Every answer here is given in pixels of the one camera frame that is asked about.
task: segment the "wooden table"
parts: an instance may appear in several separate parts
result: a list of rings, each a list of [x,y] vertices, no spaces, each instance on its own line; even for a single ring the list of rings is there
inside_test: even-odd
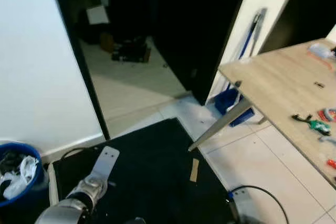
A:
[[[244,95],[233,109],[211,126],[190,148],[191,151],[239,115],[255,106],[336,188],[336,169],[326,164],[336,159],[336,143],[320,142],[321,134],[309,125],[291,118],[308,114],[319,120],[317,111],[336,107],[336,62],[322,61],[307,48],[315,42],[329,47],[325,39],[307,42],[267,52],[252,59],[235,61],[219,67],[231,82],[242,81],[238,88]],[[320,88],[314,82],[325,85]],[[331,122],[332,136],[336,137],[336,123]]]

